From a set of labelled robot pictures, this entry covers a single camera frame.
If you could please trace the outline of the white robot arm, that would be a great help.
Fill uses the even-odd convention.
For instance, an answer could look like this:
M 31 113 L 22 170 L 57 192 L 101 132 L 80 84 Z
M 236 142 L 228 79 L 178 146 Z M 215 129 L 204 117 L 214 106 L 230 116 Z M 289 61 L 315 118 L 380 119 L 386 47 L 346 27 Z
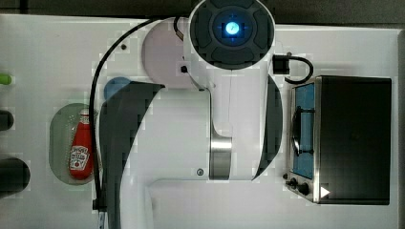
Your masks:
M 274 154 L 267 115 L 275 23 L 259 0 L 201 0 L 185 25 L 191 89 L 132 81 L 102 105 L 98 142 L 109 229 L 153 229 L 160 180 L 253 180 Z

